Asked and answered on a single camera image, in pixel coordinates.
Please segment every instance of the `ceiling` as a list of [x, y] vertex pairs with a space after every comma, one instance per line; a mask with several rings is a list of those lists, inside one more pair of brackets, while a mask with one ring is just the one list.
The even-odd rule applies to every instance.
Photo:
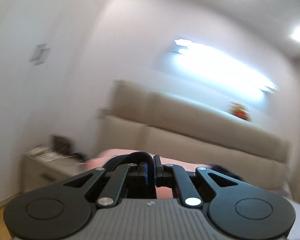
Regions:
[[194, 0], [234, 18], [288, 57], [300, 57], [300, 43], [290, 38], [300, 25], [300, 0]]

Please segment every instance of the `white nightstand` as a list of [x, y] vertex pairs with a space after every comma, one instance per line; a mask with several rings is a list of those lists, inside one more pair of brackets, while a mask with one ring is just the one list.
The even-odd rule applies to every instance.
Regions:
[[84, 163], [74, 157], [45, 162], [37, 156], [25, 154], [23, 158], [23, 192], [44, 187], [84, 171]]

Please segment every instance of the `beige headboard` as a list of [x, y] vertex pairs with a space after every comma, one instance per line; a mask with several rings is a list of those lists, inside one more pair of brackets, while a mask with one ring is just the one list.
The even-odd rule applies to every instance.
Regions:
[[288, 142], [231, 114], [118, 81], [103, 118], [99, 152], [142, 150], [190, 163], [215, 163], [264, 189], [282, 187]]

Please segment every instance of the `pink pillow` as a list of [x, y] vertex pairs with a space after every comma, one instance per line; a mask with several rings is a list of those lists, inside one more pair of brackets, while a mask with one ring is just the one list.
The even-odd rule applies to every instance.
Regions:
[[[86, 163], [86, 170], [92, 170], [96, 167], [102, 167], [108, 160], [110, 160], [113, 157], [119, 156], [119, 155], [125, 155], [136, 152], [135, 150], [121, 150], [121, 149], [110, 149], [106, 150], [102, 153], [100, 153], [98, 158], [90, 159]], [[193, 164], [193, 163], [185, 163], [181, 161], [177, 161], [174, 159], [169, 158], [163, 158], [160, 157], [162, 164], [172, 163], [175, 165], [182, 166], [186, 171], [193, 171], [195, 172], [196, 167], [207, 167], [211, 168], [209, 165], [205, 164]], [[172, 190], [168, 187], [159, 187], [156, 188], [157, 191], [157, 198], [173, 198], [172, 196]]]

